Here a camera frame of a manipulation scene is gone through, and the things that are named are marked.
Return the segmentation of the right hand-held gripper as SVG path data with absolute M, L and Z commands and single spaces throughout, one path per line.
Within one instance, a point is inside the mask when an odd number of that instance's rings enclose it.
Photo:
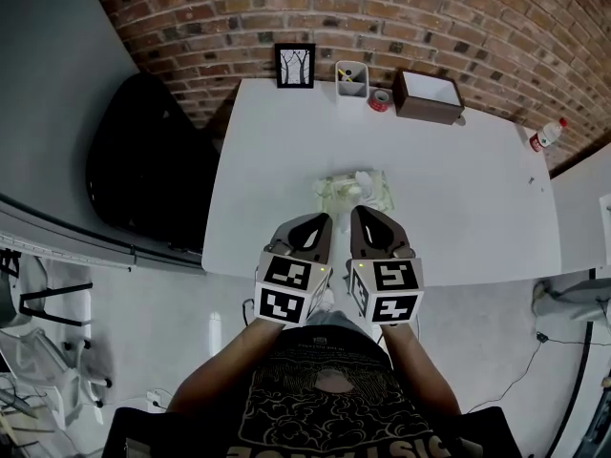
M 348 293 L 366 322 L 414 320 L 424 297 L 423 267 L 398 222 L 373 208 L 354 207 L 347 267 Z

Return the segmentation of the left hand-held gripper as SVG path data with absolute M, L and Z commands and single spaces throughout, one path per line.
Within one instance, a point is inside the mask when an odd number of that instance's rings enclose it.
M 256 271 L 256 317 L 289 326 L 306 323 L 332 274 L 332 231 L 333 221 L 325 213 L 299 216 L 278 227 Z

